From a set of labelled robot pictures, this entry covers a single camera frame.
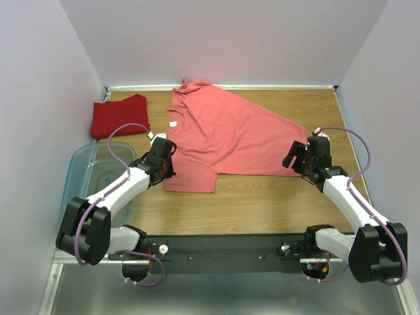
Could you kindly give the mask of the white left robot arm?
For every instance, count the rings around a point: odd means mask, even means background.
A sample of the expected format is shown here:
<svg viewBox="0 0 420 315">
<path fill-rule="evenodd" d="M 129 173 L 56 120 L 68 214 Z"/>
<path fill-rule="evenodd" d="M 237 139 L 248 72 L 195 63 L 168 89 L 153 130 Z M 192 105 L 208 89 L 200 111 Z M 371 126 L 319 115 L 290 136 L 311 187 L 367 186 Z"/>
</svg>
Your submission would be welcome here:
<svg viewBox="0 0 420 315">
<path fill-rule="evenodd" d="M 94 266 L 110 253 L 141 258 L 146 250 L 146 233 L 129 225 L 113 228 L 112 221 L 133 198 L 175 175 L 172 156 L 176 150 L 174 142 L 157 136 L 150 150 L 131 162 L 117 180 L 85 199 L 71 199 L 58 230 L 56 248 L 74 256 L 81 265 Z"/>
</svg>

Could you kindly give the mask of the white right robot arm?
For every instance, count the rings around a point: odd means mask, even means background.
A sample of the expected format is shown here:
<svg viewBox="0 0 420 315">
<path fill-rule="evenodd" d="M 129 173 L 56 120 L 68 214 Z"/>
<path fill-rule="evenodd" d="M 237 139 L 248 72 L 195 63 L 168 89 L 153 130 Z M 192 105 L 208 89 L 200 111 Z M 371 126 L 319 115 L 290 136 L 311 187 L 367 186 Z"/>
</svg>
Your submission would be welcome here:
<svg viewBox="0 0 420 315">
<path fill-rule="evenodd" d="M 291 168 L 327 196 L 345 216 L 353 235 L 329 224 L 309 226 L 302 249 L 309 257 L 327 252 L 341 259 L 360 283 L 402 284 L 408 273 L 408 231 L 392 223 L 367 201 L 352 178 L 332 164 L 330 141 L 310 136 L 305 143 L 294 141 L 282 165 Z"/>
</svg>

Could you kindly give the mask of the pink t shirt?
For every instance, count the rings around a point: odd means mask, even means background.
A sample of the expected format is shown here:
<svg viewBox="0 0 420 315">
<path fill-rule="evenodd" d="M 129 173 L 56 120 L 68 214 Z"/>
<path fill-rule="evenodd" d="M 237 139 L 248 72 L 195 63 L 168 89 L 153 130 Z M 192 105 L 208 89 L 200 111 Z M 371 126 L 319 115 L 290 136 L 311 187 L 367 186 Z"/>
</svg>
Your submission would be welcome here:
<svg viewBox="0 0 420 315">
<path fill-rule="evenodd" d="M 206 81 L 183 81 L 171 91 L 167 138 L 177 145 L 168 192 L 213 193 L 220 174 L 292 177 L 282 160 L 298 123 Z"/>
</svg>

